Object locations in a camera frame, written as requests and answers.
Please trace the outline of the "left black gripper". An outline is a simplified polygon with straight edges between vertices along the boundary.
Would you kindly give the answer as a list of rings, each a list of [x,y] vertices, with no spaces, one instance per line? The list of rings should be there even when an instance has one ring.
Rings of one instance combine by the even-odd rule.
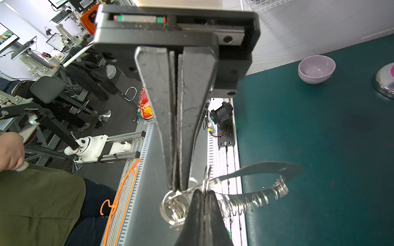
[[[260,34],[255,12],[120,5],[98,8],[94,48],[126,77],[141,77],[158,127],[169,189],[188,189],[211,91],[214,98],[236,95]],[[218,58],[208,46],[218,50]],[[172,51],[183,51],[178,57],[176,106]]]

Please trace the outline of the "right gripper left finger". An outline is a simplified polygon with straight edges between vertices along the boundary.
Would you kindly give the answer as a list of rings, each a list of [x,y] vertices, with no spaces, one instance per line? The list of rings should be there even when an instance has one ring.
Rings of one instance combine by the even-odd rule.
[[[204,225],[204,197],[200,190],[195,190],[183,229],[175,246],[202,246]]]

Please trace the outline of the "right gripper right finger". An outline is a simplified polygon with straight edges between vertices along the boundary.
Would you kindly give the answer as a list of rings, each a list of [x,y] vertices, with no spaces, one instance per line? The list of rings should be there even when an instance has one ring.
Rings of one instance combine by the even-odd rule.
[[[214,191],[205,196],[204,214],[204,245],[233,246]]]

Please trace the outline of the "operator hand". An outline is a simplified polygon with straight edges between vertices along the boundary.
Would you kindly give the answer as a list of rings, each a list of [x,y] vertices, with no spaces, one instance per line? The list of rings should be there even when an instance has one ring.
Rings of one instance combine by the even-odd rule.
[[[1,172],[17,170],[24,164],[24,139],[14,132],[1,133]]]

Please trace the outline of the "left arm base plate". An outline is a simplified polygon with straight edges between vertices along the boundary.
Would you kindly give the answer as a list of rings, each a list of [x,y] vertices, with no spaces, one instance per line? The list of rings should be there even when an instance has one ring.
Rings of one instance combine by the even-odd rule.
[[[218,147],[228,147],[234,146],[236,144],[236,136],[235,136],[235,126],[233,123],[226,129],[222,129],[218,127],[218,133],[216,137],[218,141]]]

